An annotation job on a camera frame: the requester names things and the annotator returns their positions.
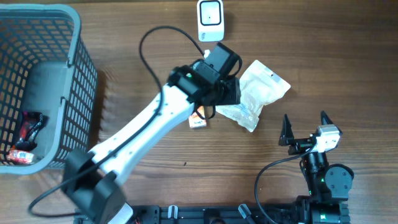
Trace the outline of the orange small carton box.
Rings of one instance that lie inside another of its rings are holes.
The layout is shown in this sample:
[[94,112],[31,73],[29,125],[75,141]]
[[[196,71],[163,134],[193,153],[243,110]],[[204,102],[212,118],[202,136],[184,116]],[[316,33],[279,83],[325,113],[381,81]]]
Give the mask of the orange small carton box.
[[200,106],[188,119],[189,125],[192,129],[207,127],[205,109]]

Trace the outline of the white resealable pouch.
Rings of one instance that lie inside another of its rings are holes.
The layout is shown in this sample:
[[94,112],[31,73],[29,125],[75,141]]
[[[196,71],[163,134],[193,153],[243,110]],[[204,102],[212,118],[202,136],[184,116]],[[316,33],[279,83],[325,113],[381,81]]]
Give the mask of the white resealable pouch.
[[258,60],[239,79],[240,103],[217,106],[216,112],[253,132],[264,106],[281,99],[291,85]]

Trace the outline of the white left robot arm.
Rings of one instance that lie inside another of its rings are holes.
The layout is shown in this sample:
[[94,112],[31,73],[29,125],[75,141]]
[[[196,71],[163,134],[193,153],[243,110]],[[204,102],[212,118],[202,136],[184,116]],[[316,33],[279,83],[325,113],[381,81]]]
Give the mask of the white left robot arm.
[[241,57],[222,43],[190,65],[175,67],[159,94],[114,136],[68,155],[61,190],[93,223],[127,223],[134,212],[121,190],[139,161],[201,106],[237,105]]

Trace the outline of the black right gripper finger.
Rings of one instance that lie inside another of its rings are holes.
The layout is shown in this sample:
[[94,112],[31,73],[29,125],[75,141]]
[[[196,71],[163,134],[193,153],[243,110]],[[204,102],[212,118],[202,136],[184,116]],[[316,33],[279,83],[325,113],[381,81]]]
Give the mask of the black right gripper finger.
[[294,145],[295,138],[292,132],[292,125],[290,123],[289,117],[287,114],[284,115],[284,119],[282,122],[282,130],[279,137],[279,145],[280,146],[291,146]]
[[334,122],[329,118],[325,111],[321,111],[320,119],[322,125],[334,124]]

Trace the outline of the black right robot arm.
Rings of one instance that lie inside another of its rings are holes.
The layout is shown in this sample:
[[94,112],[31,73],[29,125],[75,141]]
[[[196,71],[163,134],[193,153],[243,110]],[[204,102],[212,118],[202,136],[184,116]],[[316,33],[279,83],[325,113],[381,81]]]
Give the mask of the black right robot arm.
[[308,187],[307,196],[292,204],[295,223],[343,223],[354,172],[343,164],[329,164],[327,152],[338,147],[343,135],[328,115],[320,113],[321,125],[308,138],[295,138],[287,115],[284,116],[279,145],[288,146],[288,155],[299,156],[300,169]]

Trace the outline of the black red packaged item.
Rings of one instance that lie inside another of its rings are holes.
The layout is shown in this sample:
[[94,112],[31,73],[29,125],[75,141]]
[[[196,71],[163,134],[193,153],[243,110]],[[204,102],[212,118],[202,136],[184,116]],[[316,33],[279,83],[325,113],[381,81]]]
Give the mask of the black red packaged item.
[[37,147],[35,139],[38,133],[47,124],[48,117],[41,112],[23,111],[22,123],[19,129],[19,136],[15,148],[22,151],[32,151]]

